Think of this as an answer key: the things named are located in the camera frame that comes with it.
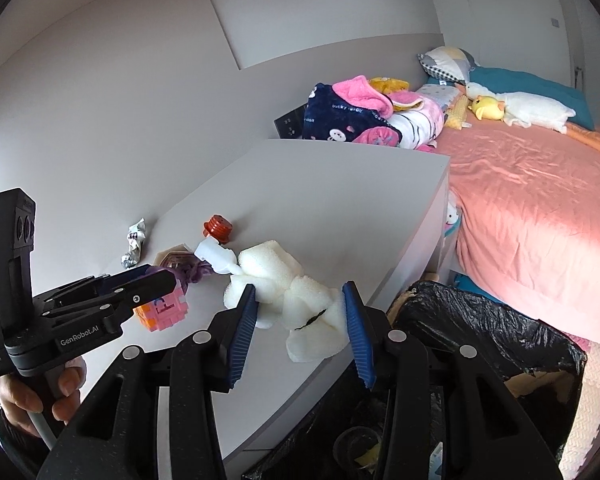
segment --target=stuffed duck toy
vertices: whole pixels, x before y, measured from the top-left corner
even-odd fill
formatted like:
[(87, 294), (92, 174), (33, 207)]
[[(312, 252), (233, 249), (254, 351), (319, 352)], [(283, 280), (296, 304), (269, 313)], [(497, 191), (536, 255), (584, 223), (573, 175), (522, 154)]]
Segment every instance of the stuffed duck toy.
[(504, 101), (498, 101), (496, 98), (478, 95), (474, 102), (469, 105), (471, 110), (479, 121), (482, 119), (491, 119), (501, 121), (504, 117)]

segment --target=pink toy block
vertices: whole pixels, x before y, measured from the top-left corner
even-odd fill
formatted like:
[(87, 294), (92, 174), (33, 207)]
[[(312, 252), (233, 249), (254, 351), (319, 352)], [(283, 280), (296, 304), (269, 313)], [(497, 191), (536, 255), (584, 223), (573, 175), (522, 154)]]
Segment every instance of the pink toy block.
[(184, 297), (180, 282), (176, 280), (176, 288), (151, 303), (145, 303), (134, 309), (140, 322), (151, 332), (164, 330), (182, 321), (189, 311), (189, 305)]

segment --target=gray checkered pillow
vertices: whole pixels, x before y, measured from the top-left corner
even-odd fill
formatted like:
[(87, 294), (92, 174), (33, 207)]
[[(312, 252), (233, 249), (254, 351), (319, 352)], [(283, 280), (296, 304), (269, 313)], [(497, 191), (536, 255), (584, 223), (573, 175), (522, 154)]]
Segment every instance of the gray checkered pillow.
[(475, 66), (473, 57), (453, 46), (439, 46), (426, 54), (418, 54), (424, 71), (436, 79), (466, 85)]

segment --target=white table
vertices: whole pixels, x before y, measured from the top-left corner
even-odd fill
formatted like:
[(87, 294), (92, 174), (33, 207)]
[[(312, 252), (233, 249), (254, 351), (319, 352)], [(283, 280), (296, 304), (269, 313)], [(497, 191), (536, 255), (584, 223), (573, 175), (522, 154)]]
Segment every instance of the white table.
[[(177, 178), (177, 168), (173, 171)], [(338, 288), (354, 280), (363, 301), (386, 310), (405, 285), (420, 277), (440, 246), (447, 175), (448, 158), (441, 155), (266, 140), (167, 211), (149, 234), (143, 262), (177, 244), (195, 248), (203, 222), (221, 214), (234, 224), (228, 247), (236, 253), (275, 239), (309, 276)], [(119, 265), (107, 272), (120, 272)], [(85, 355), (84, 391), (125, 346), (166, 348), (207, 327), (223, 308), (227, 284), (227, 276), (211, 276), (190, 286), (189, 313), (170, 329), (150, 333), (135, 319), (127, 322), (121, 338)], [(275, 447), (352, 359), (347, 348), (323, 362), (295, 364), (286, 354), (287, 336), (279, 324), (256, 330), (242, 379), (229, 394), (213, 396), (229, 478), (239, 478)]]

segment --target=pink bed sheet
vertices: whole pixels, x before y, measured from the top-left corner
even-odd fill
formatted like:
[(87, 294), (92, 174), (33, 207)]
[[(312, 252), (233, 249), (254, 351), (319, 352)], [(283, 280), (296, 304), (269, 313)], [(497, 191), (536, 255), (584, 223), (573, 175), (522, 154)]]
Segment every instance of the pink bed sheet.
[(600, 343), (600, 153), (560, 133), (468, 119), (445, 128), (458, 257), (516, 310)]

